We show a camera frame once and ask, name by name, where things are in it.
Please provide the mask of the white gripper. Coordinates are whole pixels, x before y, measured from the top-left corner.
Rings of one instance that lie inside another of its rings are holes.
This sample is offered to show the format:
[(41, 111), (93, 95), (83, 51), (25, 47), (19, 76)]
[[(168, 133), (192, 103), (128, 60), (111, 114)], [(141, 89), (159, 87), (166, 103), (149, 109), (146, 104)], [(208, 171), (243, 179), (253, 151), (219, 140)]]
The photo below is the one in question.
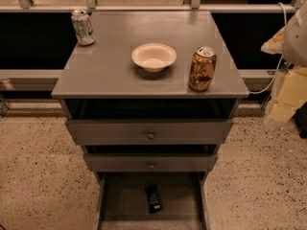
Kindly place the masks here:
[[(267, 54), (282, 54), (285, 28), (281, 28), (261, 46)], [(269, 102), (265, 109), (264, 125), (267, 128), (281, 128), (307, 102), (307, 67), (295, 66), (286, 74), (277, 96), (278, 103)]]

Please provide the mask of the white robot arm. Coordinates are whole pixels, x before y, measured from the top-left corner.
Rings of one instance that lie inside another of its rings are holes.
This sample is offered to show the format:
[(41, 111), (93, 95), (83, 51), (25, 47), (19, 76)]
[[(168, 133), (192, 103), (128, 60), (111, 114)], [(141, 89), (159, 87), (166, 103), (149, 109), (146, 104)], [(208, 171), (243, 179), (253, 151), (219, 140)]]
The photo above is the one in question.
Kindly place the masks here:
[(288, 23), (261, 46), (267, 54), (280, 54), (294, 68), (278, 73), (265, 110), (265, 126), (286, 124), (307, 103), (307, 1)]

